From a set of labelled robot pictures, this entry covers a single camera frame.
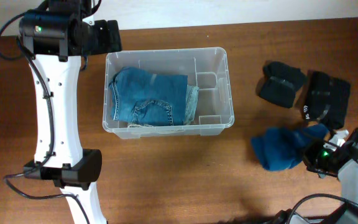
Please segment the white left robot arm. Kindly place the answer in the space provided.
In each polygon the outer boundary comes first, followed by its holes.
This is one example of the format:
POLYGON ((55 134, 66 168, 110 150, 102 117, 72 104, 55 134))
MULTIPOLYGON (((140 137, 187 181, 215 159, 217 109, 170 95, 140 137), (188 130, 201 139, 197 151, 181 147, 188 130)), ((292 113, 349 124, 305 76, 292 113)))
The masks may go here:
POLYGON ((37 106, 37 146, 23 168, 28 179, 51 180, 75 223, 106 223, 97 180, 102 155, 81 146, 78 77, 90 55, 122 49, 116 21, 94 20, 97 1, 44 1, 19 23, 19 47, 29 62, 37 106))

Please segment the light blue jeans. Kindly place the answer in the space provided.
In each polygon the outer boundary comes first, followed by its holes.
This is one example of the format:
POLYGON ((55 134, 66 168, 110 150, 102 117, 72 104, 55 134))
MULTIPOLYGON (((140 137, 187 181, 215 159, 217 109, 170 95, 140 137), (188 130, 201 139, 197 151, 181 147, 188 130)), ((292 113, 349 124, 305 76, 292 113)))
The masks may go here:
MULTIPOLYGON (((197 86, 187 85, 186 89, 186 108, 185 108, 185 120, 184 125, 190 125, 195 118, 196 107, 198 103, 199 88, 197 86)), ((128 128, 138 127, 153 127, 151 123, 140 123, 139 121, 133 121, 128 123, 128 128)))

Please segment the blue garment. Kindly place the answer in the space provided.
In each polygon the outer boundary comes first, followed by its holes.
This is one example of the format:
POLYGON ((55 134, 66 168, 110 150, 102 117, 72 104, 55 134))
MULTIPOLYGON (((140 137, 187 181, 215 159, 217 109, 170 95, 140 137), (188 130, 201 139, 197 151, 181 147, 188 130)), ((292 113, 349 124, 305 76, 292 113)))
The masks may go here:
POLYGON ((276 172, 297 166, 313 138, 324 139, 328 132, 323 124, 301 129, 269 128, 250 143, 262 167, 276 172))

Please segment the small black garment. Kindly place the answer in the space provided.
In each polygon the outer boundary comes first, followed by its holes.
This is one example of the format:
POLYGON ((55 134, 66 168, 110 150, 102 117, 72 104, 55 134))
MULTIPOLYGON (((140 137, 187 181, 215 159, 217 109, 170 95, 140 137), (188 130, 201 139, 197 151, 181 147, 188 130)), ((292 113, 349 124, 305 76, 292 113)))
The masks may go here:
POLYGON ((297 91, 306 83, 300 68, 272 61, 263 66, 265 81, 258 92, 262 99, 283 108, 292 108, 297 91))

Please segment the black garment with white print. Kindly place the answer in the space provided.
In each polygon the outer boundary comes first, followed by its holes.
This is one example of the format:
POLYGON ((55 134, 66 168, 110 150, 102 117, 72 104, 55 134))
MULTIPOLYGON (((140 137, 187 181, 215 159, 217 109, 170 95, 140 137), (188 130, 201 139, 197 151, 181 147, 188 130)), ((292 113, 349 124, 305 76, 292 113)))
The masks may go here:
POLYGON ((315 121, 329 130, 344 127, 351 84, 327 73, 313 71, 303 106, 306 121, 315 121))

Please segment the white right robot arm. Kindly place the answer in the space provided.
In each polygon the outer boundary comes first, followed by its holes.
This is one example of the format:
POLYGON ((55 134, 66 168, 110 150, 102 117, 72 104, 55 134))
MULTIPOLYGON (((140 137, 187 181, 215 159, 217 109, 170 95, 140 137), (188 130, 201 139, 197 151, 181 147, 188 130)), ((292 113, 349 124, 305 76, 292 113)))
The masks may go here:
POLYGON ((341 145, 314 139, 303 153, 303 162, 308 171, 320 177, 337 178, 341 184, 341 195, 319 193, 306 196, 293 208, 279 211, 266 224, 358 223, 358 128, 341 145), (304 218, 296 212, 303 203, 314 198, 334 199, 340 201, 341 205, 323 218, 304 218))

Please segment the dark blue jeans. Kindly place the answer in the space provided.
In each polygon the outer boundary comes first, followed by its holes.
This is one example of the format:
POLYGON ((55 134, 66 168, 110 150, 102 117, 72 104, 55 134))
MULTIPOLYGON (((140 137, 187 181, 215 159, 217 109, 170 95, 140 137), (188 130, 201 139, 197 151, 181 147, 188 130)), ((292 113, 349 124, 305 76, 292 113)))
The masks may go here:
POLYGON ((124 67, 109 83, 111 118, 132 124, 181 126, 185 122, 186 75, 124 67))

